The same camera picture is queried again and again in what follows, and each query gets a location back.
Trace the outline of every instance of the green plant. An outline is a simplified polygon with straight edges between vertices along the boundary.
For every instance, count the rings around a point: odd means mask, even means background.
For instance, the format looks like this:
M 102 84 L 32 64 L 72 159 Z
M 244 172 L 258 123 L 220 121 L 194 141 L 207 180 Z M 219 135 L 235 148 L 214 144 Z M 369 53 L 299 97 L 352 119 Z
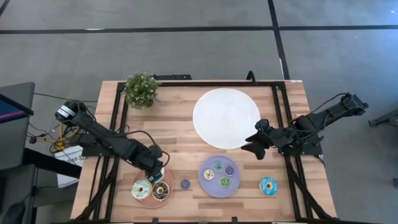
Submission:
M 126 102 L 135 109 L 143 109 L 152 106 L 157 100 L 156 89 L 159 86 L 157 80 L 148 76 L 146 72 L 136 72 L 127 79 L 123 92 Z

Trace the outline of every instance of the computer screen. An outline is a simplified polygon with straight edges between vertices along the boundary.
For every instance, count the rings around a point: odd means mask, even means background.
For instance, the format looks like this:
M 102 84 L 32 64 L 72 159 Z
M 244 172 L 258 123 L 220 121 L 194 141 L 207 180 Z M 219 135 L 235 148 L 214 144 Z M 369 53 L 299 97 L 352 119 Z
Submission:
M 0 124 L 33 115 L 33 111 L 0 94 Z

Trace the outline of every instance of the wooden table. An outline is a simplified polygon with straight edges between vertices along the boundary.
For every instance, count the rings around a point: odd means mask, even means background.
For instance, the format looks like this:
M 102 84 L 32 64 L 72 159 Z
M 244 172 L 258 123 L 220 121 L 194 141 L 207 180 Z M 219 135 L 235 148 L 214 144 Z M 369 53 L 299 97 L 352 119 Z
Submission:
M 291 81 L 285 83 L 293 118 L 307 114 L 310 110 L 303 83 Z M 117 81 L 103 82 L 99 94 L 95 116 L 97 121 L 105 127 L 109 127 L 117 84 Z M 265 158 L 258 161 L 254 154 L 247 151 L 214 148 L 205 143 L 196 133 L 192 123 L 193 108 L 204 93 L 214 88 L 218 87 L 160 87 L 158 89 L 160 101 L 154 103 L 151 108 L 144 110 L 129 108 L 126 124 L 131 127 L 131 131 L 137 129 L 147 131 L 162 150 L 170 154 L 171 159 L 167 169 L 174 177 L 175 190 L 167 204 L 161 208 L 140 207 L 130 193 L 134 176 L 139 170 L 121 161 L 111 215 L 112 222 L 151 222 L 153 217 L 159 218 L 160 222 L 230 222 L 231 217 L 248 222 L 295 220 L 284 158 L 277 149 L 268 149 Z M 271 87 L 232 88 L 249 95 L 256 102 L 261 118 L 267 118 L 272 126 L 278 127 Z M 281 95 L 279 101 L 286 124 Z M 123 104 L 119 105 L 116 129 L 119 128 Z M 147 146 L 150 144 L 143 134 L 134 134 L 130 137 L 138 139 Z M 207 195 L 199 184 L 199 167 L 204 160 L 217 154 L 232 158 L 241 171 L 239 189 L 228 198 L 213 198 Z M 313 156 L 302 156 L 302 160 L 309 191 L 327 213 L 336 216 L 323 164 Z M 89 201 L 96 161 L 96 157 L 87 158 L 84 161 L 72 218 L 79 215 Z M 102 162 L 98 167 L 96 183 L 100 178 L 101 164 Z M 260 193 L 259 179 L 265 176 L 271 176 L 278 182 L 279 190 L 274 196 L 265 196 Z M 190 189 L 181 189 L 182 179 L 190 180 Z M 302 194 L 299 189 L 297 192 L 301 214 L 304 217 L 305 207 Z M 107 198 L 107 193 L 105 193 L 100 218 L 104 217 Z

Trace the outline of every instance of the robotic arm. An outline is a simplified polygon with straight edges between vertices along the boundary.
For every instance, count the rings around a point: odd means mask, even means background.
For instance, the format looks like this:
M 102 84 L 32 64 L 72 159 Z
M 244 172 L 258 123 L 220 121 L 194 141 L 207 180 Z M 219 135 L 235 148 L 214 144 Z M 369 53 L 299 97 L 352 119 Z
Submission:
M 326 126 L 343 117 L 360 116 L 368 107 L 368 104 L 363 103 L 356 95 L 349 93 L 339 95 L 344 95 L 339 103 L 319 113 L 311 112 L 299 116 L 289 121 L 287 128 L 273 128 L 267 119 L 261 119 L 255 125 L 257 133 L 248 137 L 246 141 L 250 143 L 241 149 L 255 153 L 257 159 L 260 160 L 266 154 L 264 149 L 272 146 L 278 147 L 281 154 L 291 156 L 300 154 L 305 148 L 317 147 L 323 139 L 323 137 L 318 137 L 318 133 Z
M 78 126 L 90 133 L 97 143 L 109 149 L 115 155 L 138 169 L 144 170 L 152 183 L 162 177 L 162 150 L 158 145 L 149 148 L 135 139 L 127 138 L 127 134 L 110 131 L 97 123 L 87 112 L 87 107 L 80 101 L 66 101 L 55 113 L 55 117 L 67 126 Z

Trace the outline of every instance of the floor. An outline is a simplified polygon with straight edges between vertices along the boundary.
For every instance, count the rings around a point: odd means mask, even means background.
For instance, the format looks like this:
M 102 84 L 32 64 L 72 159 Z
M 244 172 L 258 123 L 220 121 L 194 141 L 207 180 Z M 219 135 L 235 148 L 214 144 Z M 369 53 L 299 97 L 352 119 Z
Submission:
M 272 26 L 266 0 L 0 0 L 0 30 L 178 26 Z M 275 0 L 279 26 L 398 24 L 395 0 Z M 357 94 L 367 112 L 327 127 L 326 173 L 343 220 L 396 223 L 398 129 L 369 119 L 398 108 L 398 30 L 281 31 L 290 78 L 303 80 L 311 109 L 337 93 Z M 117 34 L 0 34 L 1 86 L 35 82 L 36 92 L 95 100 L 103 80 L 135 71 L 194 79 L 282 76 L 272 30 Z M 56 125 L 62 100 L 35 96 L 31 123 Z M 48 146 L 32 149 L 49 154 Z M 42 172 L 40 185 L 56 184 Z M 68 220 L 72 202 L 41 208 L 37 223 Z

